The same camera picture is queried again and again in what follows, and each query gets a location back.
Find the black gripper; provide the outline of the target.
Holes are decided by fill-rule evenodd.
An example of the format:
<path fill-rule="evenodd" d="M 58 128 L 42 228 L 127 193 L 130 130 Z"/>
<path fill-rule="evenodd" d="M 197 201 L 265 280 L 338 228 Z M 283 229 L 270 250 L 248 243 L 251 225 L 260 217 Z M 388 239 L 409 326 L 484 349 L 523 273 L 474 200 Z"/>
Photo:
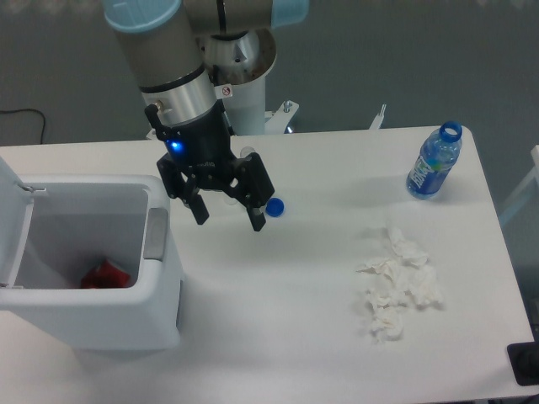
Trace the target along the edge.
<path fill-rule="evenodd" d="M 163 108 L 163 103 L 156 102 L 144 112 L 168 152 L 157 161 L 168 197 L 180 199 L 196 223 L 203 225 L 209 212 L 199 190 L 222 191 L 245 207 L 253 230 L 261 231 L 266 223 L 261 208 L 275 188 L 257 152 L 244 158 L 232 153 L 222 101 L 216 101 L 198 118 L 175 125 L 161 121 Z"/>

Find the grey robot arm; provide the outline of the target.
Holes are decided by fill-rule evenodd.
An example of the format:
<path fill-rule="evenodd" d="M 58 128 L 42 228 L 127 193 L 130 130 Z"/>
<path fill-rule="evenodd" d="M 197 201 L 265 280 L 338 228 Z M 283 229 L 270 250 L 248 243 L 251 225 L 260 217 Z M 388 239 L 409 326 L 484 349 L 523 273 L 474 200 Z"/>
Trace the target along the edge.
<path fill-rule="evenodd" d="M 273 30 L 298 24 L 307 1 L 105 1 L 166 154 L 157 167 L 173 199 L 195 220 L 215 190 L 242 204 L 255 231 L 274 193 L 260 155 L 237 157 L 231 139 L 266 130 L 265 79 L 276 60 Z"/>

